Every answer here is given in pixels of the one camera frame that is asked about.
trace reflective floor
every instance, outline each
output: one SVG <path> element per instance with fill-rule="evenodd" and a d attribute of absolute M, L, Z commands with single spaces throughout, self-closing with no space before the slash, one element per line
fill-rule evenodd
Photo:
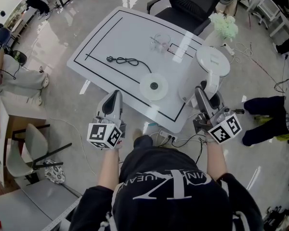
<path fill-rule="evenodd" d="M 50 147 L 54 150 L 69 142 L 73 143 L 72 147 L 60 152 L 54 160 L 64 162 L 66 185 L 79 193 L 84 193 L 86 188 L 97 183 L 97 177 L 87 160 L 98 175 L 104 152 L 90 146 L 86 142 L 86 136 L 88 123 L 92 121 L 97 105 L 106 92 L 68 68 L 66 62 L 85 37 L 115 7 L 124 6 L 145 12 L 148 1 L 150 0 L 72 0 L 64 9 L 53 11 L 48 21 L 38 20 L 36 16 L 22 35 L 20 45 L 16 47 L 28 56 L 28 69 L 39 70 L 42 66 L 50 75 L 50 85 L 42 93 L 51 124 Z M 152 14 L 167 6 L 167 0 L 160 2 L 152 8 Z M 288 37 L 286 32 L 282 31 L 273 39 L 269 38 L 264 26 L 259 26 L 252 16 L 249 21 L 248 13 L 241 6 L 238 7 L 236 23 L 239 34 L 230 46 L 234 48 L 235 43 L 240 42 L 251 47 L 253 59 L 276 82 L 281 81 L 284 60 L 276 55 L 272 42 L 282 43 Z M 205 39 L 211 31 L 212 27 L 207 27 L 200 37 Z M 226 51 L 220 50 L 232 60 Z M 220 88 L 226 105 L 230 108 L 242 108 L 245 98 L 248 100 L 279 94 L 273 89 L 275 82 L 259 66 L 238 51 L 236 56 L 240 58 L 241 64 L 235 61 L 231 64 L 230 74 L 223 80 Z M 284 79 L 288 76 L 289 58 L 285 63 Z M 253 148 L 243 146 L 241 139 L 245 130 L 256 124 L 249 114 L 238 115 L 238 118 L 243 132 L 223 147 L 228 170 L 249 190 L 264 214 L 269 206 L 289 203 L 289 145 L 274 138 Z M 79 130 L 83 148 L 77 130 L 57 119 L 64 120 Z M 124 147 L 120 150 L 121 160 L 132 150 L 131 137 L 136 128 L 147 134 L 159 130 L 157 126 L 149 126 L 151 120 L 127 105 L 123 107 L 123 119 L 127 123 L 127 136 Z M 187 139 L 194 133 L 192 119 L 189 119 L 177 136 L 179 139 Z M 196 160 L 200 144 L 190 141 L 180 150 Z M 198 163 L 200 169 L 206 170 L 206 160 L 204 150 Z"/>

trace white disc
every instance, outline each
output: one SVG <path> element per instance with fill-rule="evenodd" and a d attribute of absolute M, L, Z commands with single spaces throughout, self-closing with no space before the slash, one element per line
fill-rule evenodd
<path fill-rule="evenodd" d="M 140 93 L 151 101 L 160 100 L 168 92 L 167 80 L 158 73 L 148 74 L 140 81 Z"/>

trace black office chair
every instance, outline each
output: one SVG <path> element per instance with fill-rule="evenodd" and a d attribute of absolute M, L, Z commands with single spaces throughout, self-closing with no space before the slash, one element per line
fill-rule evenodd
<path fill-rule="evenodd" d="M 147 4 L 147 12 L 161 0 L 152 0 Z M 199 35 L 208 24 L 209 16 L 219 0 L 169 0 L 171 7 L 158 13 L 156 17 L 175 24 L 195 35 Z"/>

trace black t-shirt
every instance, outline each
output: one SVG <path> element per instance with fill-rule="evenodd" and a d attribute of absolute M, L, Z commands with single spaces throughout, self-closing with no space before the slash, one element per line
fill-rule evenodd
<path fill-rule="evenodd" d="M 177 150 L 133 150 L 122 165 L 119 182 L 113 209 L 112 190 L 87 189 L 70 230 L 97 231 L 111 210 L 118 231 L 231 231 L 235 212 L 244 214 L 251 231 L 263 230 L 255 201 L 231 174 L 216 182 Z"/>

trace electrical outlet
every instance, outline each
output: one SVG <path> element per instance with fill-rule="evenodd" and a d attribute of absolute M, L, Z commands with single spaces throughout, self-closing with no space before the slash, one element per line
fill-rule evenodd
<path fill-rule="evenodd" d="M 161 131 L 161 132 L 159 132 L 159 134 L 160 134 L 160 136 L 162 136 L 162 137 L 164 137 L 164 138 L 166 138 L 166 139 L 168 139 L 168 136 L 169 136 L 169 135 L 170 135 L 171 137 L 174 137 L 174 141 L 173 141 L 173 142 L 176 142 L 177 139 L 178 139 L 177 136 L 174 136 L 173 134 L 167 133 L 167 132 L 165 132 L 165 131 Z"/>

